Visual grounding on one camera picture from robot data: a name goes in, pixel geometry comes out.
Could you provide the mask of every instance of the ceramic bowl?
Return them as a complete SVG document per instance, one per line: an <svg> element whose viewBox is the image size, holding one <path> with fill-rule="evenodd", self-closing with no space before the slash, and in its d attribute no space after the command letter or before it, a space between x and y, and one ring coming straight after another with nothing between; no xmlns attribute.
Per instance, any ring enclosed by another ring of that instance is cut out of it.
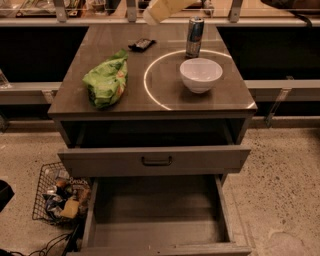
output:
<svg viewBox="0 0 320 256"><path fill-rule="evenodd" d="M194 93L209 91L221 78L222 73L222 68L217 62L204 58L189 59L180 66L184 85Z"/></svg>

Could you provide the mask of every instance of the floor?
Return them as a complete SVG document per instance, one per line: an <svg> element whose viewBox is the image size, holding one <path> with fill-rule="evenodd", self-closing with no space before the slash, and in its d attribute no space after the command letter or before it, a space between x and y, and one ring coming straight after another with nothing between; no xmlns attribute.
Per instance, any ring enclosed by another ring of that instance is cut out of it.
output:
<svg viewBox="0 0 320 256"><path fill-rule="evenodd" d="M279 119L269 129L254 121L243 141L252 148L248 160L224 184L235 241L252 256L320 255L320 119L309 121ZM0 248L30 255L70 232L32 220L41 167L58 162L63 147L50 121L12 122L0 134L0 179L15 192L0 213Z"/></svg>

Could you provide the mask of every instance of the white object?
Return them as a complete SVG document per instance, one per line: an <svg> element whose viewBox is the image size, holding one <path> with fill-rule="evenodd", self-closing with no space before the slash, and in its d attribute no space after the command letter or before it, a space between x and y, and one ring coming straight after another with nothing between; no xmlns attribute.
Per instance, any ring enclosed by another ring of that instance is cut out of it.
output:
<svg viewBox="0 0 320 256"><path fill-rule="evenodd" d="M180 66L181 79L194 93L209 91L222 76L221 66L209 59L194 58L184 61Z"/></svg>
<svg viewBox="0 0 320 256"><path fill-rule="evenodd" d="M171 14L196 3L197 0L151 0L143 12L143 18L149 25L157 25Z"/></svg>

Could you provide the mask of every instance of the gray cabinet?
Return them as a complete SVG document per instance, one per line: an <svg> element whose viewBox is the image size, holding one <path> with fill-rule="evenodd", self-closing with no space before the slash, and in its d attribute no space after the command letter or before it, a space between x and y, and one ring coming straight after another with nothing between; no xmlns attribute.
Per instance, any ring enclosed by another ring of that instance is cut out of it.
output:
<svg viewBox="0 0 320 256"><path fill-rule="evenodd" d="M221 186L250 152L241 142L256 105L213 25L206 26L201 56L219 61L223 78L206 94L183 86L178 67L187 29L90 26L49 110L67 145L58 152L66 169L95 177L82 248L70 255L250 253L233 239ZM85 72L143 37L157 43L129 52L120 101L92 107Z"/></svg>

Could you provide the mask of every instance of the cabinet top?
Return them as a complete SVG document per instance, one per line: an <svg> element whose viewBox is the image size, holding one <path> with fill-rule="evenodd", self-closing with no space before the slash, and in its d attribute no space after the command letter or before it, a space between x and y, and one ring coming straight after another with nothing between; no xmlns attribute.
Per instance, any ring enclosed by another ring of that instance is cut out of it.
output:
<svg viewBox="0 0 320 256"><path fill-rule="evenodd" d="M188 113L244 113L256 105L215 25L205 24L200 57L218 62L222 79L204 94L184 85L179 67L185 60L188 24L91 25L54 99L49 116L59 120L100 120L130 116L177 116ZM141 38L155 40L145 52L128 45ZM120 100L103 110L93 107L84 75L120 49L128 51L128 80Z"/></svg>

